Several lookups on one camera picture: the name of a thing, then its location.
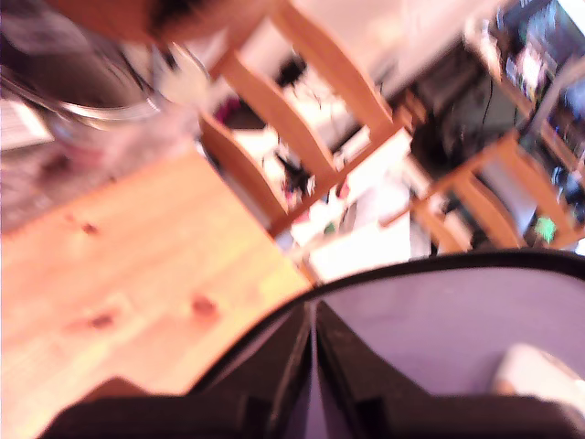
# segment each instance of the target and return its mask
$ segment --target wood grain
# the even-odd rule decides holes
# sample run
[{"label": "wood grain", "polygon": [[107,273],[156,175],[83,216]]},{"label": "wood grain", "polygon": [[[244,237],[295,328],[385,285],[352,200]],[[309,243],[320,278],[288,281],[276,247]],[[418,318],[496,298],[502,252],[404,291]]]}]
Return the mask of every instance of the wood grain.
[{"label": "wood grain", "polygon": [[476,176],[470,173],[467,177],[460,178],[452,190],[472,212],[495,245],[504,249],[526,246],[524,240],[518,236],[514,219],[505,206]]},{"label": "wood grain", "polygon": [[272,23],[303,58],[344,99],[356,118],[372,130],[391,123],[392,111],[342,43],[290,1],[271,14]]},{"label": "wood grain", "polygon": [[309,287],[199,155],[166,161],[3,238],[4,437],[120,377],[187,391]]},{"label": "wood grain", "polygon": [[247,193],[273,222],[286,216],[286,201],[272,189],[261,166],[242,147],[231,131],[212,115],[200,117],[204,147],[244,186]]},{"label": "wood grain", "polygon": [[238,52],[224,62],[221,71],[226,81],[254,109],[260,118],[273,126],[317,178],[335,173],[333,158],[319,136],[286,100],[276,84],[255,73],[241,60]]}]

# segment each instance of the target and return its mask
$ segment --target chair backrest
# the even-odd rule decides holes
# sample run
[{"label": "chair backrest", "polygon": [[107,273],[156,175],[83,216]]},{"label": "chair backrest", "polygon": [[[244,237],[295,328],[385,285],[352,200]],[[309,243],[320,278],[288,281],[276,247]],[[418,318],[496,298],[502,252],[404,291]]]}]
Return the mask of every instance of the chair backrest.
[{"label": "chair backrest", "polygon": [[[388,104],[375,91],[371,80],[351,60],[342,45],[289,0],[276,2],[268,18],[304,60],[315,67],[320,76],[346,102],[355,117],[370,129],[370,144],[346,163],[343,169],[336,169],[327,147],[309,123],[287,101],[278,85],[272,79],[253,71],[242,60],[239,48],[243,46],[245,37],[251,35],[253,28],[250,27],[249,32],[242,34],[243,37],[232,45],[211,69],[212,76],[223,76],[254,112],[275,128],[288,147],[299,156],[303,167],[315,176],[314,193],[286,211],[276,192],[266,188],[269,184],[265,181],[262,169],[229,130],[215,123],[210,115],[202,115],[205,148],[220,163],[228,163],[224,165],[235,174],[240,184],[250,192],[269,217],[269,232],[275,236],[290,227],[315,201],[343,181],[349,172],[382,146],[403,126],[408,116],[400,114],[393,119]],[[264,181],[251,177],[254,173],[260,173]]]},{"label": "chair backrest", "polygon": [[557,235],[550,244],[552,248],[562,249],[585,237],[583,228],[579,228],[570,216],[565,201],[557,199],[557,193],[542,166],[521,150],[517,140],[516,132],[507,134],[437,181],[423,197],[412,201],[392,218],[383,219],[380,224],[387,227],[401,216],[414,212],[421,225],[427,228],[432,238],[447,252],[467,250],[462,248],[456,237],[445,227],[441,215],[429,210],[432,197],[452,191],[472,213],[494,245],[500,248],[525,246],[526,243],[518,236],[514,220],[505,206],[476,176],[487,163],[497,160],[534,198],[538,213],[551,218],[557,226]]}]

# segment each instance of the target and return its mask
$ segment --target blurry object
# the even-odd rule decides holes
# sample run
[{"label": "blurry object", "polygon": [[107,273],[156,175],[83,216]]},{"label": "blurry object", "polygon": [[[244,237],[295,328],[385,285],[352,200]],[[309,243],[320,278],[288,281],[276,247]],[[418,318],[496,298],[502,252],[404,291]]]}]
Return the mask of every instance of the blurry object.
[{"label": "blurry object", "polygon": [[234,33],[266,13],[273,0],[48,0],[69,19],[116,40],[180,42]]},{"label": "blurry object", "polygon": [[51,142],[53,136],[38,115],[22,101],[0,101],[2,151]]},{"label": "blurry object", "polygon": [[266,181],[258,163],[235,141],[232,133],[211,115],[203,114],[204,147],[217,159],[223,157],[222,165],[239,176],[239,183],[268,217],[270,234],[277,236],[289,229],[296,218],[379,149],[403,126],[406,118],[403,113],[393,117],[387,103],[374,90],[372,81],[347,55],[339,41],[293,3],[279,2],[278,7],[271,11],[270,20],[292,42],[299,55],[343,98],[355,117],[371,130],[369,145],[338,170],[323,140],[286,100],[278,84],[246,65],[237,48],[226,54],[215,72],[226,79],[260,118],[274,127],[283,142],[300,159],[303,169],[315,177],[314,192],[308,190],[301,203],[287,209],[282,197]]},{"label": "blurry object", "polygon": [[[2,10],[2,83],[48,110],[48,129],[73,167],[113,166],[142,133],[165,143],[197,130],[194,107],[208,76],[186,49],[134,47],[127,57],[39,0],[7,0]],[[170,123],[150,123],[155,118]]]},{"label": "blurry object", "polygon": [[539,101],[571,57],[585,54],[585,7],[581,0],[519,2],[500,12],[497,27],[511,39],[503,59],[507,77]]},{"label": "blurry object", "polygon": [[472,19],[465,24],[463,39],[465,45],[473,49],[484,61],[490,74],[496,78],[502,76],[502,54],[497,46],[497,39],[488,31],[489,21]]},{"label": "blurry object", "polygon": [[447,252],[464,252],[466,249],[445,227],[444,216],[434,212],[431,199],[439,194],[454,192],[470,211],[490,241],[498,248],[519,248],[527,245],[518,225],[502,201],[476,176],[490,162],[497,159],[506,172],[513,176],[537,202],[542,216],[551,218],[557,228],[551,248],[565,249],[585,237],[585,230],[570,216],[567,203],[558,199],[557,190],[546,172],[532,157],[520,149],[518,134],[514,131],[468,159],[447,176],[441,178],[423,197],[417,198],[399,214],[381,221],[384,227],[413,212],[429,231],[433,240]]},{"label": "blurry object", "polygon": [[533,346],[518,344],[506,352],[495,374],[494,390],[563,402],[585,416],[585,380],[559,359]]},{"label": "blurry object", "polygon": [[122,50],[132,68],[170,102],[190,104],[206,97],[207,70],[186,47],[171,44],[157,49],[127,44]]},{"label": "blurry object", "polygon": [[[42,437],[582,439],[584,419],[566,404],[485,392],[493,360],[518,339],[585,371],[575,337],[584,264],[560,252],[487,252],[360,273],[257,312],[257,325],[228,351],[206,344],[205,354],[218,355],[185,396],[86,400]],[[208,332],[202,342],[216,334]]]},{"label": "blurry object", "polygon": [[555,233],[557,232],[557,226],[549,217],[540,217],[537,220],[537,226],[535,227],[538,235],[543,240],[550,244],[555,239]]}]

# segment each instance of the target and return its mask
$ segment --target shelf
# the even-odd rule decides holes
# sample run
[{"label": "shelf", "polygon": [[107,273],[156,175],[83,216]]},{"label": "shelf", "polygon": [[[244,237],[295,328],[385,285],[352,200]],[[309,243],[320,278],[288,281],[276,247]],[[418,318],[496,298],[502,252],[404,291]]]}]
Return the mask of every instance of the shelf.
[{"label": "shelf", "polygon": [[[484,52],[482,51],[479,44],[474,42],[473,38],[468,40],[469,48],[478,56],[489,71],[492,78],[498,84],[500,89],[510,98],[510,100],[516,104],[518,110],[526,117],[534,111],[535,105],[531,102],[512,82],[503,74],[495,74],[489,69],[488,63]],[[558,137],[558,134],[550,126],[548,122],[543,123],[543,127],[540,130],[540,136],[544,140],[545,145],[548,149],[567,167],[569,171],[578,171],[580,175],[581,185],[585,187],[585,176],[582,174],[579,166],[579,159],[570,151],[565,142]]]}]

